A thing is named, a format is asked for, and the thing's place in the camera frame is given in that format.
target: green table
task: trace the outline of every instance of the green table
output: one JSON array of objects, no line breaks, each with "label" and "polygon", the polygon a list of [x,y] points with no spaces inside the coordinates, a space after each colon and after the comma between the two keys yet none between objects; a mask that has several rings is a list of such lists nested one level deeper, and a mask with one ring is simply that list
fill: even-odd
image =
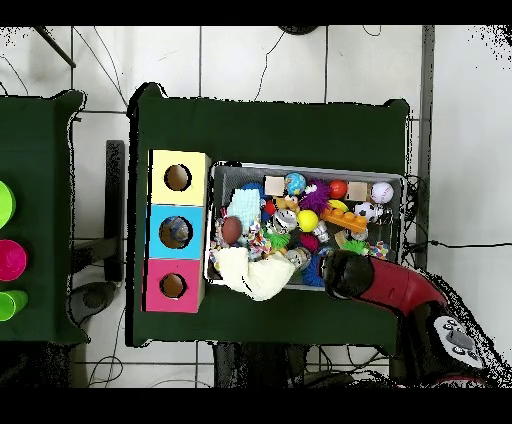
[{"label": "green table", "polygon": [[0,97],[0,180],[16,197],[16,212],[1,239],[28,252],[25,272],[0,290],[21,289],[29,303],[0,323],[0,340],[80,343],[86,334],[66,311],[71,268],[71,184],[68,129],[82,106],[78,91],[52,99]]},{"label": "green table", "polygon": [[397,319],[385,309],[283,290],[266,302],[208,286],[197,314],[141,311],[149,149],[197,151],[212,161],[404,174],[404,100],[357,104],[169,99],[143,84],[130,101],[127,342],[147,339],[380,345],[394,353]]}]

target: yellow cube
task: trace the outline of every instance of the yellow cube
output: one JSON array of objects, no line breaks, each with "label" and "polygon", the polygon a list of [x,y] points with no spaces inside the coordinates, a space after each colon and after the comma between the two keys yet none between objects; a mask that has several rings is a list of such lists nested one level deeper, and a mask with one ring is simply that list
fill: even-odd
[{"label": "yellow cube", "polygon": [[151,203],[179,206],[206,204],[210,159],[204,153],[151,150]]}]

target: green bowl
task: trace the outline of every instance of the green bowl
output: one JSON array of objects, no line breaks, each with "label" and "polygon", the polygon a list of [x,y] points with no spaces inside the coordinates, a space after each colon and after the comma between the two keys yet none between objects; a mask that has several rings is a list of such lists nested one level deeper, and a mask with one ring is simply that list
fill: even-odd
[{"label": "green bowl", "polygon": [[9,222],[16,210],[16,199],[11,189],[0,181],[0,228]]}]

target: orange building block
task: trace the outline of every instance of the orange building block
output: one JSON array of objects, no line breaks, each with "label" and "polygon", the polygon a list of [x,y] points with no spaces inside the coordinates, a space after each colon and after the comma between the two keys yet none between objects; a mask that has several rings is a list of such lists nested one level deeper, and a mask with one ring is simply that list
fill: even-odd
[{"label": "orange building block", "polygon": [[366,229],[366,218],[355,216],[352,212],[343,212],[342,209],[326,209],[320,215],[324,221],[348,228],[354,233],[362,233]]}]

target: pink cup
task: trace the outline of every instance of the pink cup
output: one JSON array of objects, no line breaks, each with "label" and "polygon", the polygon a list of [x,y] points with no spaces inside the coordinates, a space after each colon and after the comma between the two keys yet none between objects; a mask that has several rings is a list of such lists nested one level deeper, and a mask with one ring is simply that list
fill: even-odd
[{"label": "pink cup", "polygon": [[12,240],[0,240],[0,281],[18,278],[27,266],[27,252]]}]

